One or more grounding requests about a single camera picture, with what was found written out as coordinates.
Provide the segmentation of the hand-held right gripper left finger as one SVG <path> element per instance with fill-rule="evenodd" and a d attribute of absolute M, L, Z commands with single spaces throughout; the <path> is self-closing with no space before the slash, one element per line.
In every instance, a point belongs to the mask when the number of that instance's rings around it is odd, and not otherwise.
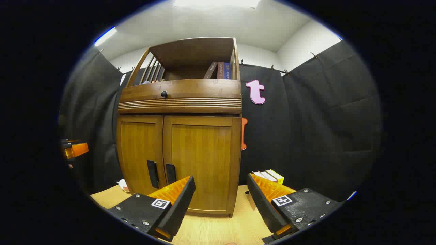
<path fill-rule="evenodd" d="M 151 194 L 135 193 L 107 211 L 141 233 L 171 242 L 179 232 L 195 190 L 194 177 L 188 175 Z"/>

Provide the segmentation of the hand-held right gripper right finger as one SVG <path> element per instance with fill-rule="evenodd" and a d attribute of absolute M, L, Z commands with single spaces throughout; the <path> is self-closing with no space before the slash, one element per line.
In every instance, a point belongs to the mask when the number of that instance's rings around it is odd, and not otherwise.
<path fill-rule="evenodd" d="M 249 194 L 271 232 L 271 236 L 263 238 L 265 244 L 276 244 L 302 234 L 343 205 L 313 189 L 296 191 L 253 173 L 248 174 L 247 184 Z"/>

